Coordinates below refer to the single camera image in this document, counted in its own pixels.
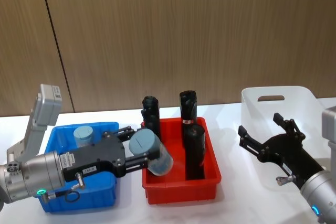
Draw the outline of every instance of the blue plastic bin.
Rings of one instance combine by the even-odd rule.
[[[74,130],[84,125],[93,128],[94,143],[98,143],[101,140],[103,132],[117,131],[119,128],[119,124],[116,122],[73,124],[55,127],[51,132],[45,153],[56,151],[58,154],[60,154],[72,149],[76,149],[77,146],[74,138]],[[86,184],[86,189],[77,189],[80,194],[80,198],[73,203],[66,202],[65,197],[62,196],[51,199],[48,204],[45,204],[38,196],[43,210],[45,212],[60,212],[113,206],[116,199],[114,189],[117,180],[112,173],[102,172],[94,174],[85,177],[84,182]],[[76,183],[76,180],[69,183],[66,182],[65,187],[56,191],[70,189]]]

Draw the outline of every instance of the green indicator light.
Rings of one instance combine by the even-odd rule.
[[[45,194],[47,192],[46,189],[40,189],[36,192],[37,195],[42,195],[42,194]]]

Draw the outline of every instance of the bin handle cutout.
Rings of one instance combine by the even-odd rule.
[[[263,95],[258,98],[258,102],[268,102],[268,101],[284,101],[285,97],[283,95]]]

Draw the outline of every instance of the white plastic bin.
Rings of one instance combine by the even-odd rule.
[[[241,124],[255,140],[264,143],[272,136],[285,131],[273,121],[278,112],[284,119],[294,119],[306,135],[303,148],[322,166],[330,168],[330,148],[321,135],[323,107],[311,91],[300,86],[247,88],[241,93]],[[284,100],[258,101],[259,98],[282,96]],[[272,191],[297,191],[293,183],[279,187],[276,177],[286,174],[273,163],[260,163],[251,155],[260,183]]]

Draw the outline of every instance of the red plastic bin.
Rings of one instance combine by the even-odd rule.
[[[149,204],[165,204],[191,200],[206,200],[216,197],[217,184],[221,182],[214,150],[204,118],[197,123],[205,130],[205,179],[185,180],[185,154],[181,137],[181,118],[160,119],[161,142],[172,155],[174,165],[164,176],[155,176],[142,170],[142,187]]]

